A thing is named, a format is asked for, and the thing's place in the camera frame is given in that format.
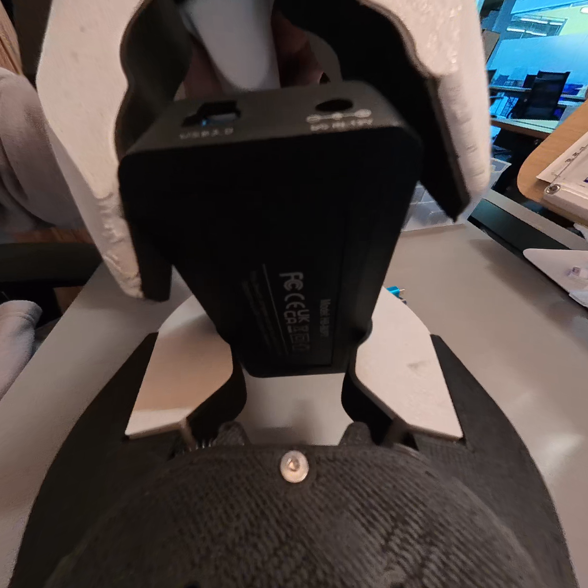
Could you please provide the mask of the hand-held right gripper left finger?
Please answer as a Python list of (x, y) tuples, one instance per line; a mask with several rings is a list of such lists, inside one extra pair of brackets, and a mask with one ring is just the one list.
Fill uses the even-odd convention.
[(209, 442), (245, 400), (241, 365), (190, 296), (159, 328), (125, 436), (177, 432), (184, 442)]

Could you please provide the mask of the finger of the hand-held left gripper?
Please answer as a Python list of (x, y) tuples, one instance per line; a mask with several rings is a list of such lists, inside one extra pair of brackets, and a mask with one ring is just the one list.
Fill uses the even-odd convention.
[(377, 89), (422, 141), (420, 182), (456, 220), (490, 176), (488, 82), (473, 1), (317, 1), (342, 77)]
[(168, 300), (172, 267), (123, 211), (118, 167), (173, 102), (192, 46), (173, 1), (53, 1), (36, 88), (85, 227), (133, 298)]

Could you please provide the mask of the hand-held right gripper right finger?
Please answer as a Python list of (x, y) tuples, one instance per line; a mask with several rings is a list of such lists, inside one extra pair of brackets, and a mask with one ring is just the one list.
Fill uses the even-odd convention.
[(386, 288), (350, 358), (342, 405), (376, 445), (415, 446), (415, 435), (449, 442), (464, 437), (429, 329)]

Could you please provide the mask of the black office chair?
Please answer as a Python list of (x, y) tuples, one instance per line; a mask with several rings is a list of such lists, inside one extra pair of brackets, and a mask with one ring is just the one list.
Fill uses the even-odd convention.
[(507, 115), (509, 119), (559, 120), (562, 109), (559, 99), (570, 75), (567, 72), (547, 72), (540, 70), (535, 75), (527, 75), (523, 88), (529, 90), (522, 94)]

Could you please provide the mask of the paper-covered wooden board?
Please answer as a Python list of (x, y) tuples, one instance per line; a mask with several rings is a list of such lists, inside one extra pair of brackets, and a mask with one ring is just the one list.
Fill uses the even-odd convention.
[(587, 102), (584, 102), (529, 155), (521, 166), (517, 178), (518, 189), (525, 198), (569, 221), (584, 226), (587, 226), (587, 212), (582, 211), (577, 215), (546, 200), (544, 192), (548, 182), (540, 180), (537, 176), (586, 132)]

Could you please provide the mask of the person's left hand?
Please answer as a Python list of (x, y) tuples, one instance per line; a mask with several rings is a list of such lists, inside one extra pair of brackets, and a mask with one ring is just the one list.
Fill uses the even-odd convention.
[(306, 33), (294, 26), (276, 7), (270, 25), (275, 45), (280, 88), (330, 82), (311, 48)]

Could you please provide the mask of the clear plastic container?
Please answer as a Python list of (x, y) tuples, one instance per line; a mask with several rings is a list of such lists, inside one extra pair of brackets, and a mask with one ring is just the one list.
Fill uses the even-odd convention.
[(417, 182), (401, 231), (411, 232), (441, 228), (454, 224), (463, 224), (466, 221), (466, 215), (460, 215), (457, 221), (453, 221), (434, 201), (424, 186)]

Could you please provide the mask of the grey hooded sweater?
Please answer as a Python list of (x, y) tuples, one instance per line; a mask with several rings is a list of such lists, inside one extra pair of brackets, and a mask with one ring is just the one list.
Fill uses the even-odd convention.
[[(83, 222), (52, 151), (40, 100), (29, 81), (1, 68), (1, 244), (63, 243), (53, 229), (82, 229)], [(73, 242), (84, 236), (73, 235)], [(81, 287), (56, 288), (75, 298)], [(34, 302), (1, 304), (1, 397), (32, 359), (57, 321), (40, 324), (42, 310)]]

